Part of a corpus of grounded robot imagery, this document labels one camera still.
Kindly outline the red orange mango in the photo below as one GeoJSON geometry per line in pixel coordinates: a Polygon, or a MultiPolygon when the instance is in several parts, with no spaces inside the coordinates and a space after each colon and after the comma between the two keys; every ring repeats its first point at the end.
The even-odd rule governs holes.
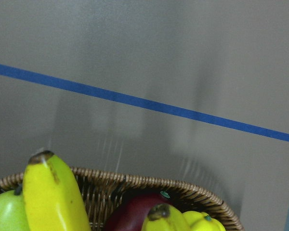
{"type": "Polygon", "coordinates": [[[165,191],[142,192],[122,202],[104,224],[105,231],[140,231],[142,224],[155,205],[172,204],[165,191]]]}

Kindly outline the brown wicker basket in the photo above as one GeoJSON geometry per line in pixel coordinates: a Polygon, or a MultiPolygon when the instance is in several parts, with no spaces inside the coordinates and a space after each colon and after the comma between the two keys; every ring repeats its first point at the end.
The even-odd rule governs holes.
{"type": "MultiPolygon", "coordinates": [[[[179,180],[123,175],[86,168],[70,168],[85,205],[91,229],[99,231],[114,210],[136,193],[165,191],[172,206],[181,213],[204,211],[223,224],[227,231],[241,231],[243,226],[233,210],[218,196],[200,186],[179,180]]],[[[23,186],[22,175],[0,180],[0,193],[23,186]]]]}

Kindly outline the yellow banana at edge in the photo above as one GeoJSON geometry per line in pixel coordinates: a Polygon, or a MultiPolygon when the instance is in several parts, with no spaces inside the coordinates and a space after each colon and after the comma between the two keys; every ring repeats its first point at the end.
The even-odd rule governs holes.
{"type": "Polygon", "coordinates": [[[158,204],[152,207],[143,224],[142,231],[190,231],[183,214],[169,204],[158,204]]]}

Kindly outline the yellow banana brown tip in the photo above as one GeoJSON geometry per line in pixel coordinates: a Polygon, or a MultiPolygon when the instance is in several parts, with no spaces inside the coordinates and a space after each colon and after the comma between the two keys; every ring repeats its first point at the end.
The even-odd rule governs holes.
{"type": "Polygon", "coordinates": [[[91,230],[76,178],[53,152],[30,157],[23,176],[23,196],[30,230],[91,230]]]}

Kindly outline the yellow bell pepper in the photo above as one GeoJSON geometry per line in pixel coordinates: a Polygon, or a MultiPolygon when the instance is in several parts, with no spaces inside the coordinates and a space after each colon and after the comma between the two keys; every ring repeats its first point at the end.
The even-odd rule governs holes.
{"type": "Polygon", "coordinates": [[[192,231],[226,231],[221,222],[205,212],[186,211],[183,217],[192,231]]]}

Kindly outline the green pear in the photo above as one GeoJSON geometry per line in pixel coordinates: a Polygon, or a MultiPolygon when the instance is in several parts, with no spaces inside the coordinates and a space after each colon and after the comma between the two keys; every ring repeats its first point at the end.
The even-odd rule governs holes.
{"type": "Polygon", "coordinates": [[[0,231],[28,231],[22,185],[0,194],[0,231]]]}

